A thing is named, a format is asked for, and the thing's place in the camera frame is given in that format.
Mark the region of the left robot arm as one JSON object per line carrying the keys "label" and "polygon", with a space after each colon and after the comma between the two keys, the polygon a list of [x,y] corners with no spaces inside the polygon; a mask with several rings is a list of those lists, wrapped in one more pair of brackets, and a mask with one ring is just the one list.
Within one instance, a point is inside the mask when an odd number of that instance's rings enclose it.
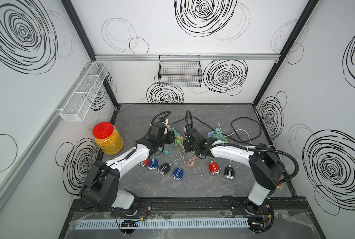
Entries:
{"label": "left robot arm", "polygon": [[131,150],[107,162],[95,162],[80,189],[81,199],[101,212],[119,208],[134,213],[136,195],[120,190],[119,181],[130,169],[151,158],[160,147],[174,143],[174,134],[168,131],[168,124],[167,119],[159,119],[150,124],[148,133],[135,141]]}

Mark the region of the blue striped shaver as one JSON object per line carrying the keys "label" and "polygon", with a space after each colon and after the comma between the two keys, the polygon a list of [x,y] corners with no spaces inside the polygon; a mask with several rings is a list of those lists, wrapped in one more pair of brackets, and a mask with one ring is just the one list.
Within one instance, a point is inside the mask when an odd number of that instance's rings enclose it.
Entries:
{"label": "blue striped shaver", "polygon": [[172,179],[176,181],[180,181],[183,177],[183,170],[177,167],[172,174]]}

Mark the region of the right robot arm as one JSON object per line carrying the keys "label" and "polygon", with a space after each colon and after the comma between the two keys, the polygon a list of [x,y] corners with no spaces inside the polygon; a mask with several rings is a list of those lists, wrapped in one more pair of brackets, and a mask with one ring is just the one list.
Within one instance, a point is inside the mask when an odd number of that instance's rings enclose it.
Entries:
{"label": "right robot arm", "polygon": [[[183,141],[184,149],[193,151],[198,157],[224,158],[242,163],[251,168],[255,182],[244,201],[246,211],[249,214],[257,214],[266,199],[272,195],[276,187],[288,182],[297,176],[299,172],[298,161],[290,154],[273,149],[265,144],[257,146],[242,146],[226,143],[219,139],[202,136],[197,129],[186,127]],[[289,158],[295,169],[289,176],[282,178],[285,165],[279,155]]]}

